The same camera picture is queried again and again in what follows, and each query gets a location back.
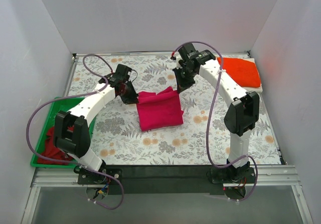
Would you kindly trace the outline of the magenta pink t-shirt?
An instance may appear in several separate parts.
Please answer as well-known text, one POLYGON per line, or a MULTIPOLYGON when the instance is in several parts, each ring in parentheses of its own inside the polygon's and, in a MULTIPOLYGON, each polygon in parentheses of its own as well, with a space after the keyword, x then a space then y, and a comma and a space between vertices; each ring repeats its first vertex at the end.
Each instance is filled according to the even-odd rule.
POLYGON ((159 93, 140 92, 136 108, 143 132, 184 123, 180 97, 172 87, 159 93))

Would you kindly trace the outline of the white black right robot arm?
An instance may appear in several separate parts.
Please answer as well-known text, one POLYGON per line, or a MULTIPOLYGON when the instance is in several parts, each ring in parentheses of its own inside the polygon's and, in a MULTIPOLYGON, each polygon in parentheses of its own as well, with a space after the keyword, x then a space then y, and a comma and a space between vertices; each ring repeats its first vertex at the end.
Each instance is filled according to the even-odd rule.
POLYGON ((224 124, 230 132, 230 153, 225 167, 229 167, 228 179, 236 183, 245 177, 243 166, 250 159, 249 137, 259 119, 260 98, 258 93, 248 92, 234 81, 223 68, 223 57, 216 58, 212 53, 214 50, 211 47, 209 50, 198 51, 193 41, 179 45, 174 50, 179 56, 171 55, 171 59, 176 61, 173 72, 178 93, 195 84, 194 78, 198 75, 214 87, 213 98, 220 95, 227 105, 224 124))

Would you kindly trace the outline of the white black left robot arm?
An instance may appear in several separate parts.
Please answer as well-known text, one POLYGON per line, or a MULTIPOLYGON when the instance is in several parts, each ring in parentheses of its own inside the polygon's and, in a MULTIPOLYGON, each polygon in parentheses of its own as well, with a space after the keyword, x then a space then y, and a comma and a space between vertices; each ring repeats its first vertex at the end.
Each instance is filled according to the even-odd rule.
POLYGON ((79 164, 91 169, 89 177, 94 183, 106 180, 107 172, 95 152, 91 149, 89 126, 107 103, 120 96, 124 104, 138 103, 130 75, 133 69, 118 64, 114 73, 101 78, 95 86, 93 95, 85 97, 68 111, 60 111, 55 117, 53 144, 79 164))

